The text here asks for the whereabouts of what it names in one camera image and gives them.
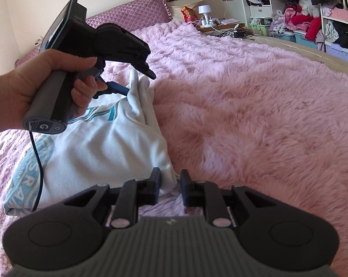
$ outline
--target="beige mattress edge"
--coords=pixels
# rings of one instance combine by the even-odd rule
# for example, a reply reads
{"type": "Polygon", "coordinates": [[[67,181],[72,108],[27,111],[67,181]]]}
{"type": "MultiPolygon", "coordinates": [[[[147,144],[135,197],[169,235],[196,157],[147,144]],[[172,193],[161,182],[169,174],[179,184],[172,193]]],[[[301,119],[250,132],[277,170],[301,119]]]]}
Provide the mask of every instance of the beige mattress edge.
{"type": "Polygon", "coordinates": [[[327,53],[314,50],[312,48],[299,45],[293,42],[288,42],[286,40],[281,40],[268,36],[253,36],[252,39],[254,39],[259,44],[266,44],[271,47],[277,47],[288,51],[296,52],[310,60],[319,61],[325,64],[333,71],[345,73],[348,75],[348,63],[339,58],[333,57],[327,53]]]}

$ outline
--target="device screen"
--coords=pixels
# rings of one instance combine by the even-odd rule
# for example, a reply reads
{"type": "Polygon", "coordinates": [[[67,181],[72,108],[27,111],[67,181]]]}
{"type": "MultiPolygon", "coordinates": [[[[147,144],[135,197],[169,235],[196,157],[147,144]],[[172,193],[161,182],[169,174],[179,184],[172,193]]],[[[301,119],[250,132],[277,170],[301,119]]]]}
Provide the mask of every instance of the device screen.
{"type": "Polygon", "coordinates": [[[66,6],[64,7],[64,9],[62,9],[58,17],[53,22],[51,28],[48,30],[47,34],[45,35],[42,41],[42,45],[40,46],[40,52],[44,51],[45,49],[49,49],[51,47],[54,36],[60,31],[61,29],[60,27],[66,20],[66,15],[67,15],[69,5],[70,5],[70,2],[68,2],[66,6]]]}

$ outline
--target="green storage bin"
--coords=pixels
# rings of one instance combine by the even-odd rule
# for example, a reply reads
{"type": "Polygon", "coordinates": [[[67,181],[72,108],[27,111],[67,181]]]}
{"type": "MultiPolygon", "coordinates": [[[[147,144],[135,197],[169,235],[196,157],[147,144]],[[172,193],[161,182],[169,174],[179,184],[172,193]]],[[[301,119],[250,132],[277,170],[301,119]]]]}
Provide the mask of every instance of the green storage bin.
{"type": "Polygon", "coordinates": [[[292,32],[285,32],[285,33],[273,33],[272,35],[274,38],[279,38],[282,40],[286,40],[288,42],[296,42],[296,36],[292,32]]]}
{"type": "Polygon", "coordinates": [[[253,34],[269,36],[270,25],[256,25],[252,26],[253,34]]]}
{"type": "Polygon", "coordinates": [[[318,45],[315,44],[315,42],[311,42],[307,40],[304,34],[295,32],[295,35],[296,35],[296,43],[299,43],[300,45],[304,45],[306,47],[309,47],[315,50],[318,49],[318,45]]]}

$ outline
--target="pink fluffy blanket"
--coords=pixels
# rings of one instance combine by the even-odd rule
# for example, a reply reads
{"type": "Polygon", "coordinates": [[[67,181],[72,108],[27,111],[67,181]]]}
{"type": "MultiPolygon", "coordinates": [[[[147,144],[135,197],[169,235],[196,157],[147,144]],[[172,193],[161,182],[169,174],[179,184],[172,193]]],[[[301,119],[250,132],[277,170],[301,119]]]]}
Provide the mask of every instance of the pink fluffy blanket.
{"type": "MultiPolygon", "coordinates": [[[[136,35],[152,51],[154,109],[175,170],[221,188],[245,184],[323,217],[340,236],[332,268],[348,277],[348,76],[293,52],[204,36],[180,23],[136,35]]],[[[129,70],[109,63],[104,78],[127,84],[129,70]]],[[[0,134],[0,274],[9,269],[1,237],[12,221],[1,202],[26,143],[21,131],[0,134]]],[[[181,197],[141,211],[185,212],[181,197]]]]}

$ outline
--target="lamp base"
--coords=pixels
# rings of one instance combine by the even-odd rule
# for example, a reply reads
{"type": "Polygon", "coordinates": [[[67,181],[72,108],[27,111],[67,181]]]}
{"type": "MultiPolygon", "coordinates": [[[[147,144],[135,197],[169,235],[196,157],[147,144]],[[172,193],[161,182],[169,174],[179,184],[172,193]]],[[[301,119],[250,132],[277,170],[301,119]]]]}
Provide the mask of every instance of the lamp base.
{"type": "Polygon", "coordinates": [[[208,27],[215,28],[216,26],[217,26],[216,24],[206,24],[206,25],[201,25],[201,28],[208,28],[208,27]]]}

